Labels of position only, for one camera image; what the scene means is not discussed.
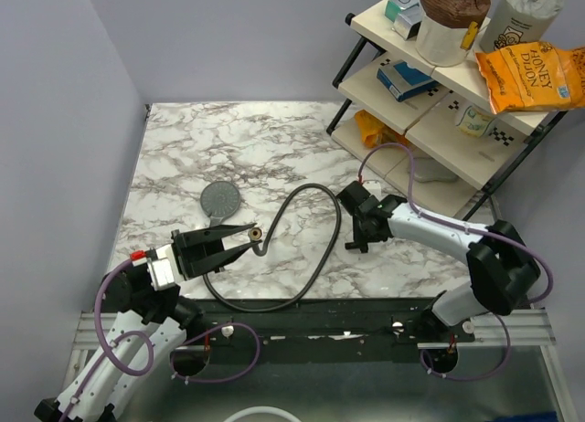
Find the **black T-shaped fitting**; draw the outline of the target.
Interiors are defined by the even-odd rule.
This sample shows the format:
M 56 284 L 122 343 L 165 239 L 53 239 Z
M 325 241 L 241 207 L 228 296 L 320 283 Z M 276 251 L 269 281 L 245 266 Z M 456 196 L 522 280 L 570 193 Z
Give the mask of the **black T-shaped fitting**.
M 362 254 L 368 253 L 369 246 L 366 240 L 354 240 L 345 243 L 346 250 L 359 250 Z

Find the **grey shower head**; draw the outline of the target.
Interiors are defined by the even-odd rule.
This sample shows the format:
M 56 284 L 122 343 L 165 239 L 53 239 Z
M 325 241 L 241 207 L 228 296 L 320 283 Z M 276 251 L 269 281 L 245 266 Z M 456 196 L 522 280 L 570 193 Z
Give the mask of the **grey shower head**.
M 231 182 L 216 181 L 207 185 L 200 196 L 200 205 L 211 227 L 232 217 L 241 202 L 239 189 Z

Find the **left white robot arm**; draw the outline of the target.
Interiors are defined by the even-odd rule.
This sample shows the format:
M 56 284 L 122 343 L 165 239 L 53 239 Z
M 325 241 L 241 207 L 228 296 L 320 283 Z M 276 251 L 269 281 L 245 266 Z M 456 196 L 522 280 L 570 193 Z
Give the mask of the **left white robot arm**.
M 76 379 L 34 411 L 41 421 L 117 421 L 147 376 L 177 347 L 211 331 L 182 282 L 257 249 L 253 224 L 174 231 L 168 244 L 134 251 L 102 280 L 94 304 L 99 347 Z

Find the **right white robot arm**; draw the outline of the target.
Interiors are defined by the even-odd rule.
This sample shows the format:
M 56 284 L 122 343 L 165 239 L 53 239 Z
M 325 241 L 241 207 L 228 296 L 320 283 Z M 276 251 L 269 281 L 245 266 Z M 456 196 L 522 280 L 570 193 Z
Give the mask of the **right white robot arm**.
M 540 276 L 536 260 L 508 222 L 467 224 L 432 212 L 417 212 L 398 195 L 377 199 L 358 181 L 338 195 L 352 217 L 353 240 L 347 249 L 368 252 L 373 243 L 401 238 L 421 243 L 465 264 L 470 280 L 435 297 L 416 319 L 417 332 L 438 342 L 453 326 L 484 313 L 509 315 Z

